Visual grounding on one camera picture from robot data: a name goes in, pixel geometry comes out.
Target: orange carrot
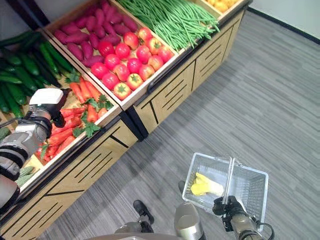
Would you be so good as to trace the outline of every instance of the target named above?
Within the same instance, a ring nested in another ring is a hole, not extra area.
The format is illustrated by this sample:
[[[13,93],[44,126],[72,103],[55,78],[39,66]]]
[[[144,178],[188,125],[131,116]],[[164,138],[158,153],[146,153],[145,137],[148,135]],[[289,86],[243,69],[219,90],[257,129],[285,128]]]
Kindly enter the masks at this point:
[[[81,88],[81,92],[82,92],[82,96],[87,100],[89,98],[92,98],[92,94],[89,91],[89,89],[86,86],[86,81],[84,80],[84,78],[81,76],[80,78],[80,88]]]
[[[78,98],[79,102],[81,104],[83,104],[86,100],[85,100],[84,96],[82,95],[80,86],[77,83],[72,82],[72,83],[70,83],[70,88],[72,89],[72,91],[76,95],[76,97]]]
[[[101,93],[95,88],[95,86],[93,86],[91,84],[91,82],[85,81],[85,85],[89,89],[89,91],[90,91],[91,95],[93,96],[94,100],[96,100],[98,102]]]

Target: wooden cabinet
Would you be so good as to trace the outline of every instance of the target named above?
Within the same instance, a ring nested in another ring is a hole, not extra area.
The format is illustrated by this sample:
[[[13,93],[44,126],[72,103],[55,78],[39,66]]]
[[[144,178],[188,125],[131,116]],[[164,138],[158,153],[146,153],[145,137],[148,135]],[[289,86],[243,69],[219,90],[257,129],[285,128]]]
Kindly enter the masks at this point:
[[[1,226],[2,237],[38,237],[136,141],[136,136],[119,120]]]

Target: wooden display shelf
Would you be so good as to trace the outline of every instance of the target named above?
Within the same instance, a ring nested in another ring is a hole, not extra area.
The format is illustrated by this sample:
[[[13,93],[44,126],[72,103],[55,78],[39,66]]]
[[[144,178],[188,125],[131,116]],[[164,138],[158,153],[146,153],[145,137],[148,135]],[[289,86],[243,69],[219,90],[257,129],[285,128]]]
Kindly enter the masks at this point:
[[[174,56],[168,62],[166,62],[158,71],[156,71],[155,74],[152,75],[152,77],[147,79],[140,87],[138,87],[135,91],[133,91],[126,99],[124,99],[124,100],[118,99],[113,94],[113,92],[111,90],[109,90],[98,78],[96,78],[96,76],[94,76],[91,73],[89,68],[85,67],[78,59],[76,59],[73,56],[73,54],[67,49],[67,47],[65,45],[63,45],[57,38],[55,38],[53,36],[53,33],[54,33],[55,30],[59,29],[61,26],[65,25],[65,24],[68,24],[71,21],[74,21],[78,17],[82,16],[83,13],[86,11],[86,9],[88,7],[90,7],[90,6],[94,5],[94,4],[97,4],[99,2],[100,2],[100,0],[89,0],[89,1],[87,1],[85,3],[83,3],[82,5],[79,5],[76,9],[68,12],[67,14],[65,14],[64,16],[62,16],[61,18],[59,18],[55,22],[47,25],[45,27],[44,31],[47,33],[47,35],[50,38],[52,38],[59,45],[59,47],[62,49],[62,51],[67,53],[69,56],[72,56],[72,59],[76,62],[76,64],[79,65],[106,93],[108,93],[108,95],[110,95],[121,106],[121,108],[123,110],[126,110],[130,106],[132,106],[135,101],[137,101],[144,94],[146,94],[147,89],[148,89],[148,85],[154,79],[156,79],[161,73],[165,72],[168,69],[169,65],[172,64],[175,61],[175,59],[178,57],[179,54],[175,50],[173,50],[167,43],[165,43],[157,34],[155,34],[153,32],[152,33],[153,36],[155,38],[157,38],[158,40],[160,40],[163,45],[169,47],[171,49],[171,51],[174,53]],[[140,29],[142,27],[146,27],[145,24],[143,24],[139,19],[134,17],[130,12],[128,12],[125,8],[123,8],[115,0],[109,0],[109,3],[112,6],[115,6],[120,13],[128,15],[129,17],[131,17],[136,22],[136,24],[138,25],[138,29]]]

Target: purple sweet potato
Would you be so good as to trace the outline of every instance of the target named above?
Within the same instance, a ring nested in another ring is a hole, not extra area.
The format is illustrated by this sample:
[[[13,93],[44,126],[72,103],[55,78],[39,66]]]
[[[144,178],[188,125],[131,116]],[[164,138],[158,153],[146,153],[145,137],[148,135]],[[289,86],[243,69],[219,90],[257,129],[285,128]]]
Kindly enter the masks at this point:
[[[95,16],[90,16],[88,17],[88,19],[86,20],[86,29],[89,31],[89,32],[92,32],[95,28],[97,24],[97,19]]]
[[[113,29],[121,36],[124,36],[126,33],[130,32],[130,29],[127,26],[121,24],[115,24]]]
[[[117,35],[116,31],[114,30],[114,28],[111,26],[109,22],[105,21],[102,26],[107,34],[112,36]]]
[[[91,68],[95,63],[103,63],[105,60],[105,58],[103,56],[100,55],[95,55],[92,56],[88,59],[84,59],[82,60],[82,64],[85,65],[87,68]]]
[[[138,26],[135,23],[135,21],[132,20],[131,17],[123,14],[122,15],[122,21],[123,21],[123,24],[130,29],[131,32],[135,33],[137,31]]]
[[[75,25],[74,22],[62,26],[61,30],[68,35],[76,34],[80,31],[80,29]]]
[[[105,36],[102,41],[107,41],[111,43],[113,46],[118,45],[121,42],[121,38],[118,35],[108,35]]]
[[[111,6],[108,8],[107,12],[105,13],[105,21],[109,22],[112,16],[117,12],[117,8],[115,6]]]
[[[85,32],[77,32],[65,38],[66,43],[80,44],[83,41],[88,41],[89,35]]]
[[[96,36],[98,38],[100,38],[100,39],[102,39],[106,35],[106,32],[105,32],[104,28],[102,26],[100,26],[100,25],[97,25],[95,27],[94,32],[95,32]]]
[[[74,43],[68,43],[66,47],[79,61],[82,61],[84,59],[84,53],[82,52],[80,47],[78,47],[78,45]]]
[[[104,11],[102,11],[102,9],[100,9],[100,8],[95,10],[95,18],[96,18],[96,24],[99,26],[102,26],[102,24],[105,21]]]
[[[92,46],[94,49],[98,49],[99,38],[97,37],[96,34],[90,33],[90,35],[89,35],[89,41],[90,41],[90,43],[91,43],[91,46]]]
[[[87,16],[81,16],[77,20],[75,20],[74,23],[79,29],[83,29],[87,24],[87,19]]]
[[[122,22],[122,14],[119,12],[116,12],[113,14],[113,16],[110,18],[109,21],[111,24],[120,24]]]
[[[83,41],[81,44],[81,49],[83,51],[83,56],[85,59],[89,59],[94,54],[94,49],[87,41]]]
[[[53,34],[56,39],[58,39],[62,44],[67,44],[66,42],[66,37],[67,34],[65,34],[63,31],[61,31],[60,29],[55,30],[54,34]]]

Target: white wall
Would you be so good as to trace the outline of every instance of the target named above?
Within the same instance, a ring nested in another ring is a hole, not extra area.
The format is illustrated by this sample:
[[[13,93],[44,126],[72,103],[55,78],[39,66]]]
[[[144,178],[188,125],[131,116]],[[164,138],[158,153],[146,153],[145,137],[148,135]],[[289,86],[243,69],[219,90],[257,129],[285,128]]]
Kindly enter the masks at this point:
[[[320,0],[253,0],[250,7],[320,39]]]

